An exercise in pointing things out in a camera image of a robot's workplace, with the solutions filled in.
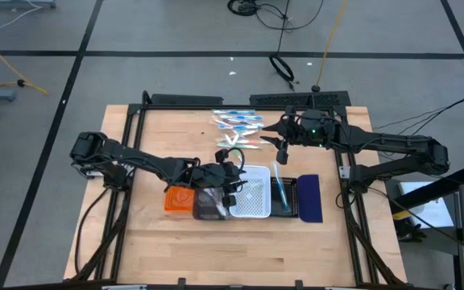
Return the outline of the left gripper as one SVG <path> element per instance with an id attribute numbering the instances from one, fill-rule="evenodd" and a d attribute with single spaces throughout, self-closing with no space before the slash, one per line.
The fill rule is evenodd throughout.
<path id="1" fill-rule="evenodd" d="M 240 180 L 242 169 L 232 162 L 220 164 L 198 164 L 194 162 L 188 168 L 187 187 L 190 189 L 207 189 L 225 187 L 225 194 L 241 191 L 247 180 Z"/>

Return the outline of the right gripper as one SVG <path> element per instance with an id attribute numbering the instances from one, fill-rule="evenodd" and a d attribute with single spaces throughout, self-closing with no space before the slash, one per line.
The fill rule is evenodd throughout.
<path id="1" fill-rule="evenodd" d="M 263 131 L 288 135 L 287 139 L 270 137 L 277 149 L 287 149 L 288 145 L 310 147 L 332 147 L 335 142 L 338 121 L 317 110 L 306 110 L 302 114 L 287 113 L 287 120 L 265 126 Z"/>

